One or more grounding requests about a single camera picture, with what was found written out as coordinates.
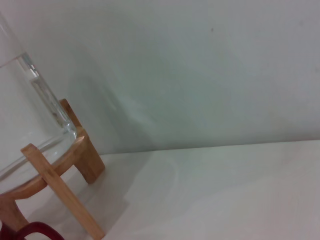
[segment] dark red handle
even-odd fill
[[[41,233],[51,240],[64,240],[64,238],[52,227],[42,222],[31,222],[16,232],[14,240],[24,240],[26,236],[33,233]]]

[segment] wooden leg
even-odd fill
[[[67,206],[79,223],[91,235],[94,240],[101,240],[105,233],[99,227],[94,218],[82,205],[79,199],[68,188],[66,183],[56,173],[51,164],[34,145],[29,144],[21,149],[23,155],[39,172],[43,180],[52,188],[60,200]]]
[[[0,220],[15,231],[28,224],[16,201],[10,198],[0,198]]]
[[[105,170],[105,165],[89,138],[87,141],[87,149],[74,166],[79,170],[88,184],[93,184]]]

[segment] wooden stand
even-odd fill
[[[60,176],[74,165],[85,181],[88,184],[92,184],[104,171],[105,165],[67,100],[63,99],[60,103],[77,127],[75,142],[52,165],[34,145],[29,144],[21,149],[23,155],[39,172],[39,175],[23,185],[0,195],[0,220],[15,231],[27,225],[28,221],[20,212],[15,201],[27,199],[49,185],[92,238],[101,240],[105,233]]]

